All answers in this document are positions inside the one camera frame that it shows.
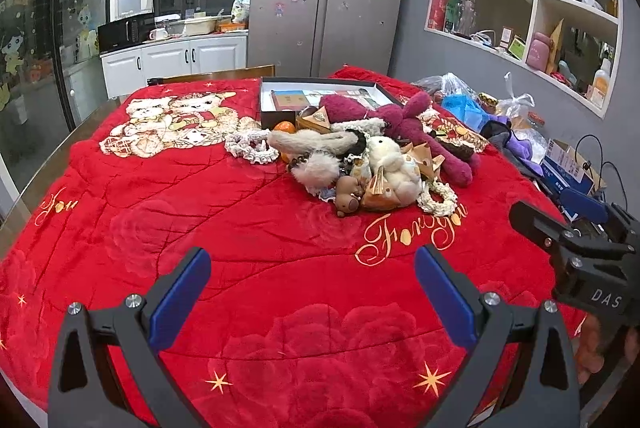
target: pink bottle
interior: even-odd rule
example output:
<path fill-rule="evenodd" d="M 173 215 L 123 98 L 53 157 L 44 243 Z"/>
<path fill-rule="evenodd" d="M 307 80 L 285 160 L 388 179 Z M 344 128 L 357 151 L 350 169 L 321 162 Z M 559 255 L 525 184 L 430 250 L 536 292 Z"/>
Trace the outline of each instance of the pink bottle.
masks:
<path fill-rule="evenodd" d="M 533 35 L 533 43 L 527 56 L 527 64 L 535 70 L 546 70 L 546 64 L 549 61 L 549 53 L 551 51 L 551 38 L 536 32 Z"/>

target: screw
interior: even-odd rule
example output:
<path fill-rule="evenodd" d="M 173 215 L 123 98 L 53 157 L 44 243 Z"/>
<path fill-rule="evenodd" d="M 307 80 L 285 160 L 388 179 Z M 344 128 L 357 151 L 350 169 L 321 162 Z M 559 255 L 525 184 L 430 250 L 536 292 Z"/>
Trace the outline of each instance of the screw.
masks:
<path fill-rule="evenodd" d="M 545 311 L 551 314 L 558 312 L 558 305 L 553 300 L 547 300 L 545 302 Z"/>
<path fill-rule="evenodd" d="M 496 293 L 487 293 L 484 295 L 484 303 L 495 307 L 498 303 L 500 303 L 500 296 Z"/>
<path fill-rule="evenodd" d="M 71 305 L 69 305 L 66 308 L 66 312 L 71 314 L 72 316 L 75 316 L 81 310 L 82 310 L 82 303 L 80 303 L 80 302 L 73 302 Z"/>
<path fill-rule="evenodd" d="M 142 296 L 139 294 L 130 294 L 127 296 L 126 300 L 124 300 L 124 303 L 129 309 L 135 309 L 136 307 L 140 307 L 140 303 L 142 303 Z"/>

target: black microwave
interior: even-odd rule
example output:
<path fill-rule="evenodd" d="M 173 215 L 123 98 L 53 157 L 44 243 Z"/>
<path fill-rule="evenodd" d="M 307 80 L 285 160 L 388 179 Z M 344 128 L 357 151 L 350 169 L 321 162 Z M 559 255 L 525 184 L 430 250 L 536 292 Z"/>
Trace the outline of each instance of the black microwave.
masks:
<path fill-rule="evenodd" d="M 128 16 L 98 27 L 98 47 L 100 53 L 122 50 L 140 45 L 149 39 L 149 33 L 156 28 L 152 12 Z"/>

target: red blanket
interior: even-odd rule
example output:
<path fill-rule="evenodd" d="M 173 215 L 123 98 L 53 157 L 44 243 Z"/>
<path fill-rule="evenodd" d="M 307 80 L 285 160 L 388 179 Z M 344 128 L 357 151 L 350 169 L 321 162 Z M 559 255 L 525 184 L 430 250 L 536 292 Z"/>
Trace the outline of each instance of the red blanket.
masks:
<path fill-rule="evenodd" d="M 378 80 L 396 96 L 417 90 Z M 0 367 L 27 397 L 46 408 L 69 303 L 97 309 L 144 294 L 194 245 L 210 253 L 212 276 L 161 357 L 221 428 L 402 428 L 422 419 L 464 351 L 415 279 L 420 245 L 434 243 L 482 291 L 523 305 L 548 298 L 548 259 L 512 231 L 508 212 L 520 199 L 554 207 L 491 147 L 472 185 L 456 189 L 450 218 L 412 205 L 338 219 L 281 161 L 251 165 L 225 152 L 221 133 L 251 126 L 257 106 L 255 79 L 145 88 L 73 147 L 0 266 Z M 581 316 L 562 311 L 573 332 Z M 114 358 L 133 407 L 149 418 Z"/>

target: blue gripper pad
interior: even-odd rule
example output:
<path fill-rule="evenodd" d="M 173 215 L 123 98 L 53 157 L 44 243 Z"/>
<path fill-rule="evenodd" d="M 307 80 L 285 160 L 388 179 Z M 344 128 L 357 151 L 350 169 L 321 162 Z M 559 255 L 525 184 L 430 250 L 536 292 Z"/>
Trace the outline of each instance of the blue gripper pad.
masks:
<path fill-rule="evenodd" d="M 174 344 L 182 325 L 211 276 L 209 253 L 200 249 L 149 318 L 149 346 L 159 352 Z"/>
<path fill-rule="evenodd" d="M 560 203 L 562 207 L 577 213 L 587 220 L 603 224 L 609 221 L 607 206 L 574 188 L 564 188 L 560 193 Z"/>
<path fill-rule="evenodd" d="M 440 253 L 432 254 L 426 247 L 421 247 L 415 253 L 415 275 L 453 344 L 470 350 L 478 342 L 474 312 L 436 257 L 453 273 Z"/>

